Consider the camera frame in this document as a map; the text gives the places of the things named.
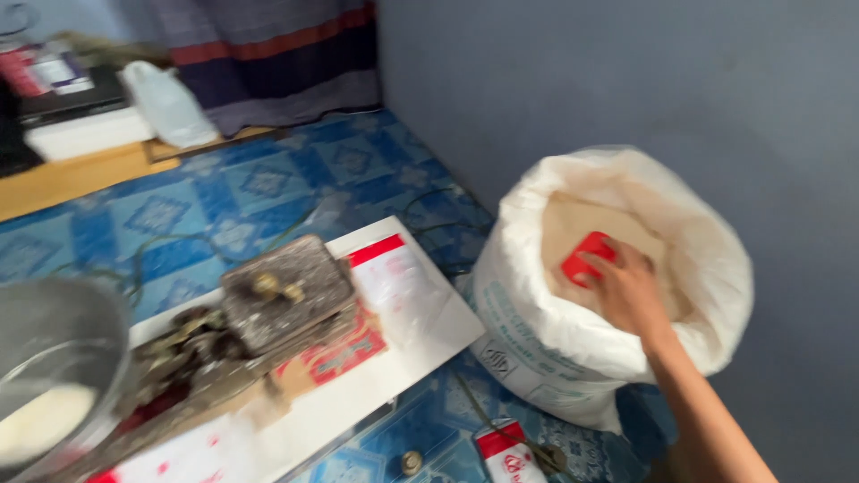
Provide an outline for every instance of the stainless steel bowl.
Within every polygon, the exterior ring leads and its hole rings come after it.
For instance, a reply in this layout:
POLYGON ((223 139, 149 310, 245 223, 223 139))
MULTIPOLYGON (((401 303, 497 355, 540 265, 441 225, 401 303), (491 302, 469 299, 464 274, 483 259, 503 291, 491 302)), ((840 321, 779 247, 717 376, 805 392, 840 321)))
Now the stainless steel bowl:
POLYGON ((113 430, 113 410, 133 383, 129 326, 125 300, 94 283, 53 278, 0 288, 0 382, 49 379, 98 391, 68 437, 29 462, 0 467, 0 481, 57 471, 113 430))

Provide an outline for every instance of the small packet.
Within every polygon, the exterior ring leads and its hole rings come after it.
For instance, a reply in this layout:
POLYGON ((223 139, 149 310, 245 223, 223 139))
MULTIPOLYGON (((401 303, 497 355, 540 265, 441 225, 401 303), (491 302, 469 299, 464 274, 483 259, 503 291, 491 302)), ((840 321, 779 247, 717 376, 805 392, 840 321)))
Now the small packet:
POLYGON ((524 443, 510 437, 525 440, 519 421, 497 419, 493 422, 500 431, 487 428, 475 435, 492 483, 548 483, 534 453, 524 443))
POLYGON ((348 258, 362 298, 379 314, 384 336, 399 348, 430 330, 451 295, 449 287, 430 278, 400 235, 361 248, 348 258))

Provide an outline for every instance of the patterned vinyl floor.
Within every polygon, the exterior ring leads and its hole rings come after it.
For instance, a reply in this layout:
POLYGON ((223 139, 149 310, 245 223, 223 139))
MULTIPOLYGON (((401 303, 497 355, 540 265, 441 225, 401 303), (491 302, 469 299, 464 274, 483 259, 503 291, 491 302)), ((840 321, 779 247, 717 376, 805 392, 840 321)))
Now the patterned vinyl floor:
MULTIPOLYGON (((278 142, 194 156, 180 168, 0 223, 0 283, 54 272, 103 278, 133 293, 140 321, 215 289, 225 270, 272 242, 309 232, 331 240, 390 215, 449 273, 469 267, 492 221, 388 111, 332 116, 278 142), (309 212, 305 223, 279 238, 309 212)), ((641 480, 645 462, 673 434, 652 388, 618 393, 623 439, 530 407, 464 352, 299 481, 405 480, 399 457, 409 449, 428 462, 412 481, 484 481, 471 440, 480 423, 451 368, 466 375, 491 417, 518 418, 529 437, 564 449, 582 481, 641 480)))

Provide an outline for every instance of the white sack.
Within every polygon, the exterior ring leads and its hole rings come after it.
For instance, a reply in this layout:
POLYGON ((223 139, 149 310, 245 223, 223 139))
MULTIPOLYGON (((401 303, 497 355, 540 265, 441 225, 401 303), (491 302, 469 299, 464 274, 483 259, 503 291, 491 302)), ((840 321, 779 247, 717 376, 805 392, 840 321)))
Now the white sack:
POLYGON ((737 235, 676 174, 641 151, 550 156, 502 200, 466 298, 486 325, 472 351, 508 389, 571 423, 620 434, 614 390, 655 382, 641 340, 555 297, 540 257, 552 193, 636 214, 669 246, 692 311, 673 328, 705 375, 731 359, 752 310, 752 264, 737 235))

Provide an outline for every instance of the hand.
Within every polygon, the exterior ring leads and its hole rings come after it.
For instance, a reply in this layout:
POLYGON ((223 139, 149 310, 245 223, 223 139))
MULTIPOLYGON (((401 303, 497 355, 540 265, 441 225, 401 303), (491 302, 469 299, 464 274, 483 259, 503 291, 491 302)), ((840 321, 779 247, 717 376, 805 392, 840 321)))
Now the hand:
POLYGON ((617 257, 614 263, 594 254, 582 253, 589 265, 602 275, 584 274, 584 282, 596 293, 602 313, 615 327, 642 338, 671 330, 654 274, 653 261, 628 243, 605 239, 617 257))

